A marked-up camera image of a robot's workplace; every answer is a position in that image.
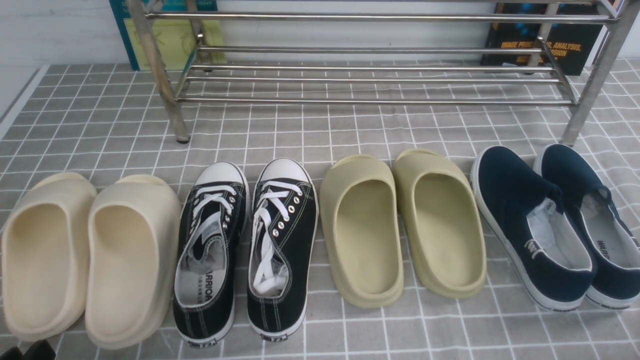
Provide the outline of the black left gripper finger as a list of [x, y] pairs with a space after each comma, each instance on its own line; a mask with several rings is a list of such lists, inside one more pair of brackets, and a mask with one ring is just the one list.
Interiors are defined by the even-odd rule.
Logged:
[[22, 360], [23, 353], [18, 346], [12, 346], [0, 355], [0, 360]]
[[55, 360], [57, 353], [48, 340], [35, 341], [23, 353], [23, 360]]

